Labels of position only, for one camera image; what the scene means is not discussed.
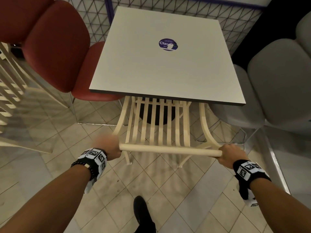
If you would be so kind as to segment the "person's left hand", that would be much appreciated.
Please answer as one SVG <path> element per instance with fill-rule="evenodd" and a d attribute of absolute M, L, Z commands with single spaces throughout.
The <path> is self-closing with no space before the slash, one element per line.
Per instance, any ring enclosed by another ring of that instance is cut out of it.
<path fill-rule="evenodd" d="M 111 161 L 117 158 L 111 158 L 111 139 L 112 138 L 119 138 L 116 135 L 112 135 L 112 134 L 102 134 L 99 137 L 97 137 L 93 143 L 92 143 L 92 147 L 93 148 L 99 148 L 105 151 L 106 156 L 107 156 L 107 161 Z"/>

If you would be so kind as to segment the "person's right hand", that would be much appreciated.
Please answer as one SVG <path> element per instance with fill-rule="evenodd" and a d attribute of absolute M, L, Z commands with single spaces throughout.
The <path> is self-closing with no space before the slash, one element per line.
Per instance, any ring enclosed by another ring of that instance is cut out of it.
<path fill-rule="evenodd" d="M 222 154 L 220 157 L 216 157 L 216 160 L 226 168 L 233 169 L 234 162 L 238 160 L 250 161 L 245 151 L 235 144 L 225 144 L 219 150 Z"/>

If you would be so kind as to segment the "cream wooden slatted chair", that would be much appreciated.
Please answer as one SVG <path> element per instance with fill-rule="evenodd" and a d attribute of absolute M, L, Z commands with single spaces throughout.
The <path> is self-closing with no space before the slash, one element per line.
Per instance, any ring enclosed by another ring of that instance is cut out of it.
<path fill-rule="evenodd" d="M 141 104 L 145 104 L 144 117 L 139 117 Z M 147 123 L 148 105 L 152 105 L 152 118 L 151 124 Z M 172 101 L 160 99 L 146 98 L 145 101 L 142 97 L 126 96 L 124 99 L 122 111 L 119 121 L 113 131 L 114 135 L 118 135 L 121 128 L 124 126 L 124 121 L 127 114 L 128 106 L 130 105 L 130 114 L 127 124 L 127 132 L 125 143 L 120 143 L 121 151 L 125 152 L 126 163 L 131 164 L 128 153 L 130 152 L 145 152 L 145 153 L 168 153 L 177 155 L 187 155 L 178 165 L 179 168 L 191 156 L 209 156 L 220 157 L 221 145 L 211 135 L 206 118 L 205 104 L 199 103 L 200 122 L 201 127 L 206 138 L 206 142 L 191 147 L 190 143 L 190 118 L 189 107 L 191 102 L 186 101 Z M 160 105 L 160 121 L 159 125 L 155 125 L 155 111 L 156 106 Z M 163 124 L 164 106 L 168 106 L 168 115 L 171 116 L 172 106 L 176 107 L 175 119 L 171 121 L 168 118 L 168 123 Z"/>
<path fill-rule="evenodd" d="M 44 86 L 11 53 L 10 44 L 0 42 L 0 134 L 4 132 L 5 126 L 8 125 L 14 110 L 20 106 L 27 91 L 47 94 L 58 104 L 68 108 L 65 102 Z"/>

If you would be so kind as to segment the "person's left forearm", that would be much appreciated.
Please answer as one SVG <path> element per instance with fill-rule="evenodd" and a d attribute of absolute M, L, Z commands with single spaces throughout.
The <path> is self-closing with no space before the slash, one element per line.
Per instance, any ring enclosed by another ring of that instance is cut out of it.
<path fill-rule="evenodd" d="M 64 233 L 90 177 L 83 165 L 69 168 L 29 199 L 0 228 L 0 233 Z"/>

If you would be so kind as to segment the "person's right forearm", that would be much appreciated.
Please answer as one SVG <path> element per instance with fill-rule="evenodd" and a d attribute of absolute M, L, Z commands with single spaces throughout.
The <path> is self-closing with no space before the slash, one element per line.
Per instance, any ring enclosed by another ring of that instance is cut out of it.
<path fill-rule="evenodd" d="M 273 233 L 311 233 L 311 210 L 293 196 L 263 178 L 250 188 Z"/>

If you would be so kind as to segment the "person's black shoe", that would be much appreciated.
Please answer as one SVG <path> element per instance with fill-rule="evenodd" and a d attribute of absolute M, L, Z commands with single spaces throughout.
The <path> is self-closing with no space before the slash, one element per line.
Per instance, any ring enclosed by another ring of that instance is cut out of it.
<path fill-rule="evenodd" d="M 146 201 L 142 196 L 135 197 L 133 211 L 139 224 L 134 233 L 156 233 L 155 223 L 151 218 Z"/>

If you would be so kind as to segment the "white square table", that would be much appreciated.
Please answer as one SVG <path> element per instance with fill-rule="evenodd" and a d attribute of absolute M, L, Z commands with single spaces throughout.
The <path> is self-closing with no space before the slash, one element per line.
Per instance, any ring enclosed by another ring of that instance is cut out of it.
<path fill-rule="evenodd" d="M 161 39 L 178 48 L 166 51 Z M 246 104 L 218 20 L 118 6 L 91 92 Z"/>

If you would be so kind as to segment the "grey upholstered chair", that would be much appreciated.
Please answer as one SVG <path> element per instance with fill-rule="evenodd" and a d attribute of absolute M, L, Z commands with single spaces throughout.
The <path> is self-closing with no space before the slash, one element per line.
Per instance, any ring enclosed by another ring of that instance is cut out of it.
<path fill-rule="evenodd" d="M 209 104 L 221 121 L 256 133 L 264 125 L 311 135 L 311 57 L 296 40 L 264 47 L 247 70 L 234 64 L 246 104 Z"/>
<path fill-rule="evenodd" d="M 311 11 L 296 26 L 296 41 L 311 58 Z"/>

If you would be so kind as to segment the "round purple sticker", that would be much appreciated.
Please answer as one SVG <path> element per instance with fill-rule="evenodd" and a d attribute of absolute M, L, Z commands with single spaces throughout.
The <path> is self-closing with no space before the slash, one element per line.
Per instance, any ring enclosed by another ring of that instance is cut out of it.
<path fill-rule="evenodd" d="M 178 45 L 173 39 L 161 39 L 159 41 L 159 47 L 166 51 L 175 51 Z"/>

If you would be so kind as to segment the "red upholstered chair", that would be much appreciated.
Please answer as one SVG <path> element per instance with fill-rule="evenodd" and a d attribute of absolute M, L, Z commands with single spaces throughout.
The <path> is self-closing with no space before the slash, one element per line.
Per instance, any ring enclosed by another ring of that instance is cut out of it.
<path fill-rule="evenodd" d="M 119 101 L 124 95 L 92 93 L 89 89 L 105 41 L 90 46 L 90 36 L 78 11 L 64 0 L 53 1 L 22 43 L 27 63 L 46 82 L 75 99 Z"/>
<path fill-rule="evenodd" d="M 0 0 L 0 42 L 22 42 L 54 0 Z"/>

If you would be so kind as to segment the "black table pedestal base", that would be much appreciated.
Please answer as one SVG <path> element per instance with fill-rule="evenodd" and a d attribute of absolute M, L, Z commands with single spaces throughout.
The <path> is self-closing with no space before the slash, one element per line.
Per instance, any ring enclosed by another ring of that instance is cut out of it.
<path fill-rule="evenodd" d="M 141 104 L 141 107 L 140 107 L 140 112 L 139 112 L 139 117 L 141 119 L 143 119 L 144 117 L 144 107 L 145 107 L 145 104 Z M 171 110 L 171 116 L 168 115 L 168 106 L 164 106 L 164 118 L 163 118 L 163 124 L 167 124 L 168 123 L 168 118 L 171 119 L 171 121 L 173 121 L 175 119 L 175 110 L 176 110 L 176 107 L 175 106 L 172 106 L 172 110 Z M 152 105 L 149 104 L 148 105 L 148 111 L 147 111 L 147 123 L 148 124 L 151 124 L 151 119 L 152 119 Z M 159 122 L 160 122 L 160 105 L 157 105 L 156 106 L 156 110 L 155 110 L 155 125 L 159 125 Z"/>

